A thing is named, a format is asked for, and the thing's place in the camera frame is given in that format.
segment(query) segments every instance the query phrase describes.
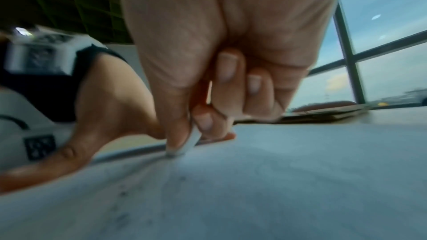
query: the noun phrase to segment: ceiling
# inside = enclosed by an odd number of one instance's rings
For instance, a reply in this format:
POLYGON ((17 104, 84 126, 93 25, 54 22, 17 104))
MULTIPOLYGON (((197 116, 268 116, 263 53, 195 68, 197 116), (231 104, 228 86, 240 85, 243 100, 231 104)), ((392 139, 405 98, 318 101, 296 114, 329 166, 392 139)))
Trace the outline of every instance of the ceiling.
POLYGON ((1 29, 32 24, 87 33, 104 43, 132 43, 119 0, 1 0, 1 29))

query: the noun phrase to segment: glass window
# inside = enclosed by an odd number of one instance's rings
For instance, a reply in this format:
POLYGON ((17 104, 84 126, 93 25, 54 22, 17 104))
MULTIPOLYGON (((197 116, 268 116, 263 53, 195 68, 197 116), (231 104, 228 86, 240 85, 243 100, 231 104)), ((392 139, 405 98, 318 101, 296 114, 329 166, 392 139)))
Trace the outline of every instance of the glass window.
POLYGON ((356 52, 427 29, 426 0, 341 0, 341 2, 356 52))
POLYGON ((304 79, 288 111, 309 104, 354 101, 346 68, 316 74, 304 79))
POLYGON ((326 29, 325 39, 323 40, 320 48, 319 58, 313 68, 317 68, 343 58, 334 19, 331 19, 328 28, 326 29))
POLYGON ((398 105, 427 102, 427 44, 358 63, 367 102, 398 105))

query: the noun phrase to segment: window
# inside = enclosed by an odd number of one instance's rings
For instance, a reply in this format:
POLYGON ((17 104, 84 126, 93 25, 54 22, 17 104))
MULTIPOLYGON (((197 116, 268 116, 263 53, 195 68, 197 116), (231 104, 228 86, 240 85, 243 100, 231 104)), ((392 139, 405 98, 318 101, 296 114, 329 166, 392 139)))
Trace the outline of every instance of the window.
POLYGON ((354 101, 346 68, 307 77, 299 87, 288 111, 309 104, 354 101))
POLYGON ((313 68, 317 68, 340 59, 343 59, 341 46, 339 44, 334 20, 331 20, 328 28, 326 29, 325 38, 320 48, 319 58, 313 68))
POLYGON ((355 52, 427 29, 426 0, 341 0, 355 52))
POLYGON ((427 44, 358 63, 367 102, 427 106, 427 44))

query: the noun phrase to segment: marble surface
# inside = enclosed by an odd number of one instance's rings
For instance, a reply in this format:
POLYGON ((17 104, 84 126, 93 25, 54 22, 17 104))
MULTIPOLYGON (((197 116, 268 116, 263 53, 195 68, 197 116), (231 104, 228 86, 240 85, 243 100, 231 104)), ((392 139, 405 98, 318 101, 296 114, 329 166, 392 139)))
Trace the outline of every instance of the marble surface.
POLYGON ((0 239, 427 239, 427 127, 242 125, 0 197, 0 239))

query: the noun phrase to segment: black patch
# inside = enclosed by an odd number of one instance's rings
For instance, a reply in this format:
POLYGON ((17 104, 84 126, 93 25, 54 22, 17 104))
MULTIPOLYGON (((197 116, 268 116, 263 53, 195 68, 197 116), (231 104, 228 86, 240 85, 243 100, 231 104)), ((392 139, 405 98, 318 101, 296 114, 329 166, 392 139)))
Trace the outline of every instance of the black patch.
POLYGON ((24 138, 28 160, 42 160, 56 150, 55 137, 53 135, 34 136, 24 138))

